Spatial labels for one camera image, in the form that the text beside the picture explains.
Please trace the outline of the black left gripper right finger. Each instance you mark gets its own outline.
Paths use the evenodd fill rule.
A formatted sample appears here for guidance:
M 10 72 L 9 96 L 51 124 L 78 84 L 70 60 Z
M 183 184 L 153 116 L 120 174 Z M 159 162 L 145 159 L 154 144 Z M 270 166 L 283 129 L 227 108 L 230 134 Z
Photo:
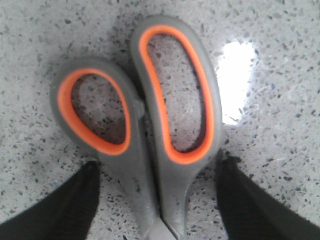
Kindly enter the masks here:
M 293 212 L 239 170 L 240 158 L 220 150 L 217 205 L 230 240 L 318 240 L 320 228 Z

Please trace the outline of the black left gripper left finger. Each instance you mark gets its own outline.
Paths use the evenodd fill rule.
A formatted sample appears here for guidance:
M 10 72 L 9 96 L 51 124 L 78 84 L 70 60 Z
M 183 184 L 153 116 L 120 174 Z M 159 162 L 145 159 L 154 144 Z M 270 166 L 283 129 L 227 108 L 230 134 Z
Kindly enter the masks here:
M 89 161 L 50 195 L 0 225 L 2 240 L 85 240 L 100 198 L 100 169 Z

